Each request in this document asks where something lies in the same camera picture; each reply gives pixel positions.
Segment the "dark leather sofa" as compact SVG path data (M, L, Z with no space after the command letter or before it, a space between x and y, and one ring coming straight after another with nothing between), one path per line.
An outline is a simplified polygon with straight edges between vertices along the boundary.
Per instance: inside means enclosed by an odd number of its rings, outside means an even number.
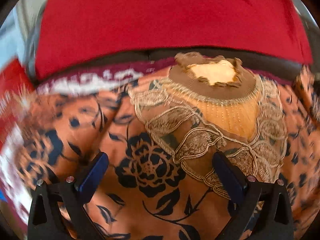
M239 58L244 68L251 70L266 71L276 77L292 81L299 74L302 64L281 59L274 56L263 55L251 51L222 49L213 47L189 47L189 48L162 48L153 50L125 51L111 55L100 56L92 60L87 60L78 64L79 67L109 67L114 69L117 64L124 66L142 64L142 69L146 70L146 64L155 66L155 62L164 60L172 62L178 53L198 52L206 57L214 58L224 56L225 58Z

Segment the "red gift box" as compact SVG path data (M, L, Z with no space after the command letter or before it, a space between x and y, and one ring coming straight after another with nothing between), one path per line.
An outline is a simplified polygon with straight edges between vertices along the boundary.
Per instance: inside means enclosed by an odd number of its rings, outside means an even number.
M21 114L23 99L33 91L33 84L19 60L9 61L1 70L1 145Z

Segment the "red blanket on sofa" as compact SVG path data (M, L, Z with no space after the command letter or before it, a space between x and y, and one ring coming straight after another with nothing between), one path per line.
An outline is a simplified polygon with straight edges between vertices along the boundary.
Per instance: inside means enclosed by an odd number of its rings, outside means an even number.
M35 73L44 79L104 55L198 46L312 62L291 0L48 0Z

